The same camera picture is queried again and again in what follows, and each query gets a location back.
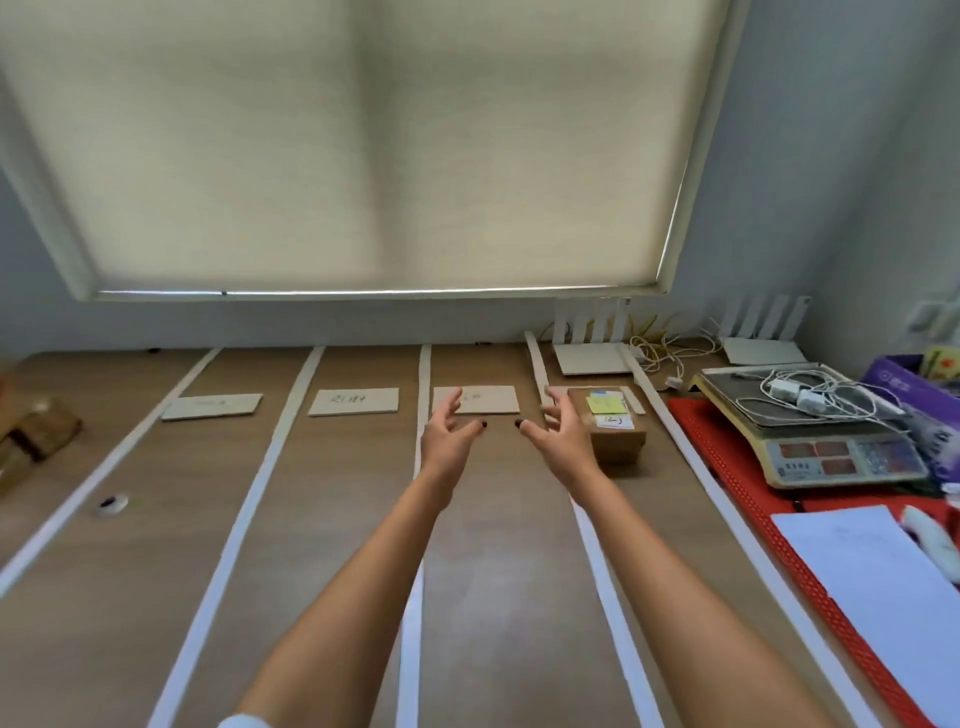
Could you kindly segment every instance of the wall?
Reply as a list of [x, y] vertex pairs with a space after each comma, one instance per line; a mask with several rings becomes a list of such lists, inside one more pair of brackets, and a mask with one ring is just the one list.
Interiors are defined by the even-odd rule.
[[837, 238], [806, 329], [807, 353], [857, 376], [916, 352], [915, 306], [960, 286], [960, 22], [861, 208]]
[[[754, 3], [673, 291], [694, 317], [732, 291], [809, 293], [909, 102], [951, 0]], [[517, 339], [547, 300], [78, 303], [0, 179], [0, 349]]]

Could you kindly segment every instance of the red mat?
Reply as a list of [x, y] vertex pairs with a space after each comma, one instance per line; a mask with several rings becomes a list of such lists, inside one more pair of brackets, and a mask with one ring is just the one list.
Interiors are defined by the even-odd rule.
[[882, 504], [888, 506], [897, 519], [900, 518], [900, 511], [904, 506], [915, 505], [941, 525], [945, 524], [948, 513], [950, 517], [955, 516], [955, 510], [942, 500], [898, 495], [891, 493], [889, 487], [774, 490], [764, 480], [763, 470], [746, 438], [711, 402], [673, 399], [668, 406], [754, 529], [790, 571], [797, 586], [804, 591], [810, 603], [860, 665], [891, 710], [909, 728], [936, 728], [853, 629], [853, 625], [829, 597], [827, 590], [781, 536], [780, 530], [770, 517], [777, 513], [794, 513], [794, 499], [799, 500], [805, 510], [810, 512]]

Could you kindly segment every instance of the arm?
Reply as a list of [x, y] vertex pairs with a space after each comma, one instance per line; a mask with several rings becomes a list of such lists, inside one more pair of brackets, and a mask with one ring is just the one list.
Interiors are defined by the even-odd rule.
[[421, 439], [423, 465], [393, 511], [260, 668], [237, 712], [272, 728], [367, 726], [433, 525], [486, 423], [454, 430], [461, 390]]
[[589, 514], [687, 728], [833, 726], [806, 685], [660, 539], [601, 473], [566, 394], [559, 422], [520, 431]]

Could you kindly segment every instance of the yellow sticky note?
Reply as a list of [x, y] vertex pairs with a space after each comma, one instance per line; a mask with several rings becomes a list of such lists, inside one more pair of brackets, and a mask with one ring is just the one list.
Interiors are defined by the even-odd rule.
[[590, 395], [587, 405], [594, 415], [625, 415], [627, 408], [623, 400], [616, 395]]

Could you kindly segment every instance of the scale platform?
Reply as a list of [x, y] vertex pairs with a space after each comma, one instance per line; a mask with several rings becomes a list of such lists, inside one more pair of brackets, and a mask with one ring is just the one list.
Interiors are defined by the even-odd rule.
[[[830, 367], [811, 363], [704, 369], [693, 378], [693, 385], [747, 438], [772, 488], [876, 485], [927, 478], [926, 465], [910, 439], [884, 425], [822, 423], [802, 412], [753, 401], [749, 402], [753, 414], [743, 412], [734, 402], [762, 397], [756, 377], [766, 376], [772, 369], [819, 369], [845, 378]], [[744, 374], [754, 378], [743, 378]], [[794, 419], [794, 415], [810, 423], [781, 421], [784, 416]]]

